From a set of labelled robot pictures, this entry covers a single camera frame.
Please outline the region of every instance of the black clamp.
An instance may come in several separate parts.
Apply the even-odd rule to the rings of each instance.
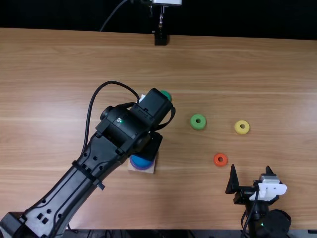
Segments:
[[[166,32],[166,24],[163,21],[165,13],[165,6],[160,6],[160,15],[159,15],[159,21],[158,26],[154,33],[154,45],[155,46],[166,46],[168,43],[168,36]]]
[[[85,170],[83,167],[81,167],[76,160],[71,163],[77,170],[79,170],[81,173],[83,173],[84,176],[86,176],[88,179],[93,182],[95,186],[98,186],[101,190],[104,190],[105,186],[103,185],[103,182],[100,181],[98,178],[93,176],[91,173],[89,173],[87,170]]]

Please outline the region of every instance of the blue object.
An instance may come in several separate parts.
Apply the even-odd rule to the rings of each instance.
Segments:
[[[148,161],[146,159],[143,159],[139,156],[136,155],[131,155],[130,156],[130,163],[132,164],[133,167],[135,167],[138,170],[146,170],[149,167],[152,166],[154,160],[153,161]]]

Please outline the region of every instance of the wire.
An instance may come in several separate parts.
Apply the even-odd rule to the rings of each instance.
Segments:
[[[109,233],[109,236],[111,237],[110,230],[106,230],[105,234],[102,237],[100,237],[100,238],[108,238],[108,233]]]
[[[90,125],[90,116],[91,116],[91,111],[93,108],[93,104],[94,104],[94,100],[97,96],[97,94],[99,93],[99,91],[103,88],[106,87],[109,84],[115,84],[115,85],[119,85],[121,87],[124,87],[125,89],[129,90],[131,93],[134,94],[134,96],[137,98],[137,103],[139,103],[140,101],[140,97],[139,95],[130,87],[128,87],[127,85],[117,82],[117,81],[108,81],[103,83],[102,85],[100,85],[94,92],[93,96],[91,97],[90,103],[89,103],[89,107],[88,107],[88,111],[87,111],[87,118],[86,118],[86,128],[85,128],[85,137],[84,137],[84,145],[83,145],[83,149],[81,151],[81,153],[84,152],[87,143],[88,143],[88,136],[89,136],[89,125]]]
[[[259,190],[257,189],[257,191],[256,191],[256,197],[255,197],[255,199],[254,199],[253,206],[252,206],[251,211],[250,211],[250,213],[249,213],[249,215],[248,215],[248,218],[247,218],[247,220],[246,220],[246,222],[245,222],[245,224],[244,224],[244,226],[243,226],[243,230],[242,230],[242,233],[241,233],[240,238],[243,238],[243,237],[245,236],[246,229],[247,229],[248,223],[249,223],[249,221],[250,221],[250,219],[251,219],[251,217],[252,217],[252,214],[253,214],[253,212],[254,212],[254,209],[255,209],[255,207],[256,207],[256,203],[257,203],[257,201],[258,201],[258,197],[259,197]]]
[[[70,228],[70,225],[69,225],[69,224],[67,225],[67,228],[69,229],[69,231],[71,231],[71,232],[73,232],[73,233],[75,233],[75,234],[78,233],[78,230],[73,230],[72,228]]]
[[[87,238],[89,237],[89,235],[90,235],[90,232],[91,232],[91,230],[89,230],[89,232],[88,232],[88,235],[87,235]]]
[[[244,213],[243,213],[243,215],[242,215],[242,217],[241,217],[241,227],[243,228],[243,221],[244,221],[244,218],[246,217],[246,214],[247,214],[247,211],[244,211]],[[245,238],[248,238],[248,233],[247,232],[245,232],[245,234],[244,234],[244,237]]]
[[[164,127],[166,127],[166,126],[173,120],[175,114],[176,114],[176,109],[175,109],[175,107],[172,107],[172,108],[171,108],[170,118],[169,118],[168,122],[165,122],[165,123],[163,123],[163,124],[158,125],[158,126],[155,128],[155,131],[156,131],[156,130],[161,130],[161,129],[163,129]]]
[[[194,235],[194,233],[191,230],[188,230],[189,234],[192,236],[192,238],[196,238],[196,236]]]
[[[110,14],[110,16],[105,20],[103,26],[100,28],[99,31],[103,31],[106,24],[108,23],[108,21],[112,18],[112,16],[115,14],[115,12],[124,4],[126,3],[128,0],[123,0],[121,3],[118,4],[118,6],[112,11],[112,13]]]

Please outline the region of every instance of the black background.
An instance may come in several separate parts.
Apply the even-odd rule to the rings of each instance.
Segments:
[[[98,31],[121,0],[0,0],[0,27]],[[105,31],[151,33],[149,7],[129,0]],[[183,0],[169,7],[168,34],[317,38],[317,0]]]

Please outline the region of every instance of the yellow ring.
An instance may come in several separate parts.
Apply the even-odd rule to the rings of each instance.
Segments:
[[[249,132],[250,125],[245,120],[239,120],[235,123],[234,129],[236,130],[238,134],[244,135]]]

